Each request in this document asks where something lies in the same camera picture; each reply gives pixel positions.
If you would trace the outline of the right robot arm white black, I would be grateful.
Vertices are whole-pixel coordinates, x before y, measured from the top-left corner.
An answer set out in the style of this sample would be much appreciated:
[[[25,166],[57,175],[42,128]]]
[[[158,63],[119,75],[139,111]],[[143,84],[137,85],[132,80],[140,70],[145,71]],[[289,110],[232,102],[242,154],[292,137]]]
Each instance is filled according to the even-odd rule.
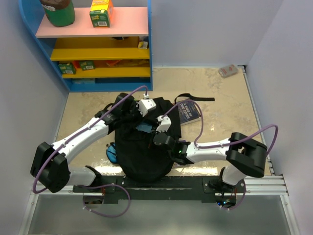
[[[153,139],[169,158],[179,165],[191,165],[204,161],[228,161],[229,165],[220,173],[218,187],[230,192],[245,177],[262,178],[265,174],[267,146],[239,132],[218,142],[179,142],[164,132]]]

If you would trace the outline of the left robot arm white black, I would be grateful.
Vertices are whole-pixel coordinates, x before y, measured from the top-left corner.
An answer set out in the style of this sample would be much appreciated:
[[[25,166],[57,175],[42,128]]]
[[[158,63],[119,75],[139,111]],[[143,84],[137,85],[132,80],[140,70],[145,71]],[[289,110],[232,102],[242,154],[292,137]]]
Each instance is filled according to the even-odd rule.
[[[115,103],[99,111],[83,127],[60,141],[42,142],[36,149],[30,174],[34,177],[33,192],[59,192],[65,186],[83,186],[90,192],[101,188],[101,174],[91,166],[71,168],[69,164],[83,150],[97,140],[116,131],[122,124],[140,120],[155,108],[147,94],[135,100],[131,94],[121,93]]]

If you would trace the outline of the teal card wallet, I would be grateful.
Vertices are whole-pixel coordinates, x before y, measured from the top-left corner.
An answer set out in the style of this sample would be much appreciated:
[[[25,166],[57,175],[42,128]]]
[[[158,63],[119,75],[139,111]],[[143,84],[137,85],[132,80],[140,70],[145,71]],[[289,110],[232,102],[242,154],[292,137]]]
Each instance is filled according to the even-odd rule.
[[[152,125],[149,125],[147,123],[140,123],[137,127],[136,130],[140,132],[145,132],[145,133],[151,133],[152,132]]]

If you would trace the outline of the black student backpack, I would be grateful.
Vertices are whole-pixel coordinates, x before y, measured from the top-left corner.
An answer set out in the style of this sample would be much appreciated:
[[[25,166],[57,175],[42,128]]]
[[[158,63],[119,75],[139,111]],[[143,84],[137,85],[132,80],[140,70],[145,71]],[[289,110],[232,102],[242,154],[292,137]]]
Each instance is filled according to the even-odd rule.
[[[137,182],[159,180],[171,171],[174,164],[167,152],[153,143],[157,117],[169,112],[168,117],[172,124],[165,133],[176,141],[181,138],[178,108],[162,97],[155,98],[154,102],[156,109],[142,121],[125,122],[115,131],[117,164],[121,166],[126,176]],[[136,127],[143,122],[152,125],[151,133],[136,130]]]

